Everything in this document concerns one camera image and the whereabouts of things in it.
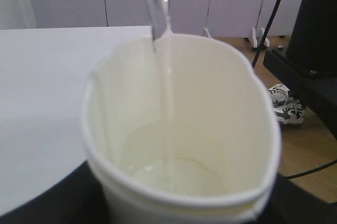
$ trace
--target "black and white sneaker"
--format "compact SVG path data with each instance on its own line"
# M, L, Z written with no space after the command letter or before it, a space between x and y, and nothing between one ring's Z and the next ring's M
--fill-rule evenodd
M305 108L297 99L274 107L277 120L283 125L299 125L304 121Z
M273 101L273 106L276 107L280 104L294 101L292 92L283 84L277 84L268 89L268 94Z

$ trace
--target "cup rim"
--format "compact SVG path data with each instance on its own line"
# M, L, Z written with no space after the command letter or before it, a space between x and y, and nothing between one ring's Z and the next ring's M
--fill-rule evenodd
M240 61L249 72L250 77L253 81L258 85L259 89L265 89L264 84L262 81L255 75L253 68L248 61L248 59L236 48L233 46L215 40L209 39L206 37L195 36L195 35L187 35L187 34L173 34L173 36L180 36L180 37L189 37L193 39L202 39L208 40L210 43L219 44L221 46L227 47L230 50L234 51L238 54ZM141 39L151 39L149 36L141 36L135 39L128 40L126 42L121 43L118 45L113 51L119 51L124 46L128 44L132 44L135 41ZM142 183L137 182L136 180L130 178L127 174L120 171L117 167L115 167L108 159L99 152L99 150L95 147L94 142L92 141L92 133L90 130L90 124L88 122L88 101L91 97L92 88L94 85L94 78L98 71L102 68L104 63L108 61L113 54L109 54L103 61L93 70L92 74L90 75L90 79L86 86L85 95L82 101L82 111L81 111L81 128L84 134L84 143L87 152L89 153L90 157L94 159L97 164L99 164L100 168L104 171L104 173L109 174L110 177L115 179L115 181L123 185L123 187L127 188L131 192L142 196L144 198L150 198L154 201L161 202L161 203L168 203L173 206L178 207L199 207L199 208L224 208L224 207L234 207L241 205L243 203L251 203L258 200L268 189L270 189L275 181L277 168L279 166L280 160L280 153L281 153L281 134L280 128L277 124L276 118L272 112L272 104L270 102L270 98L267 92L262 92L262 98L266 106L270 108L267 109L267 115L269 120L269 128L271 132L274 132L273 136L271 137L271 158L269 159L269 163L266 168L266 172L262 179L260 185L256 188L248 189L245 191L241 191L238 193L230 194L230 195L220 195L220 196L211 196L211 197L192 197L192 196L183 196L183 195L175 195L165 191L161 191L159 189L152 188L150 186L144 185Z

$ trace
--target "white wall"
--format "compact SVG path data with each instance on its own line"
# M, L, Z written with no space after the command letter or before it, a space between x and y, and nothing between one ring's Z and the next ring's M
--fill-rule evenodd
M104 0L32 0L38 28L107 26Z
M0 29L35 27L31 0L0 0Z
M149 25L146 0L105 0L109 26Z
M210 0L207 27L215 37L247 37L256 26L262 0Z
M172 31L202 35L210 0L170 0Z

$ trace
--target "wooden floor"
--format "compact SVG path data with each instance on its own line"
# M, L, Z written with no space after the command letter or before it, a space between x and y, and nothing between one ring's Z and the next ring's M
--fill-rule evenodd
M251 51L250 43L243 38L218 39L236 47L252 62L255 53ZM289 39L271 37L271 47L287 45ZM269 88L280 81L262 65L263 58L264 52L256 64L255 72ZM280 173L285 176L316 168L337 158L336 139L310 109L301 127L282 128L282 142ZM337 202L337 165L291 181L326 202Z

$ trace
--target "pouring liquid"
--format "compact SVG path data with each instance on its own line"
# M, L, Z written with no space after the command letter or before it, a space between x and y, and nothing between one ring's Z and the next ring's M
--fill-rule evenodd
M194 127L181 127L175 120L171 62L172 31L168 0L146 1L152 25L153 50L160 72L162 120L131 132L124 148L141 151L146 146L159 144L161 147L146 150L157 152L152 160L144 161L146 157L139 154L139 159L130 165L130 158L135 157L129 155L129 160L124 161L122 169L142 184L173 194L196 197L223 194L225 192L223 183L214 171L196 160L177 156L175 142L197 141L207 145L209 137Z

